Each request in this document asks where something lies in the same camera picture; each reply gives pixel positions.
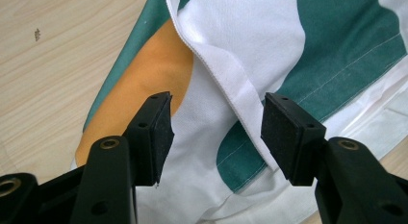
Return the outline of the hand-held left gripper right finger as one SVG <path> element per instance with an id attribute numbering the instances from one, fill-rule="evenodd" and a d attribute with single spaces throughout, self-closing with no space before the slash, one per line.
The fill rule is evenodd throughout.
<path id="1" fill-rule="evenodd" d="M 265 96 L 261 139 L 293 186 L 313 183 L 314 152 L 326 128 L 293 100 L 276 93 Z"/>

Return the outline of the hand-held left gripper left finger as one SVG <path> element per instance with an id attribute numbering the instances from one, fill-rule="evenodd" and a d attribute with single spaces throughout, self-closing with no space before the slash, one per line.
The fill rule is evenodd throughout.
<path id="1" fill-rule="evenodd" d="M 160 182 L 174 138 L 171 99 L 168 91 L 148 96 L 124 132 L 133 157 L 134 186 L 152 187 Z"/>

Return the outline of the white green orange tote bag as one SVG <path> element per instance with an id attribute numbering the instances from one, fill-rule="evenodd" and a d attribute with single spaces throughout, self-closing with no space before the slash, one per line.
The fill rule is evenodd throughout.
<path id="1" fill-rule="evenodd" d="M 299 224 L 314 192 L 268 155 L 264 95 L 384 157 L 408 137 L 408 0 L 147 0 L 75 163 L 162 91 L 175 137 L 161 181 L 137 191 L 140 224 Z"/>

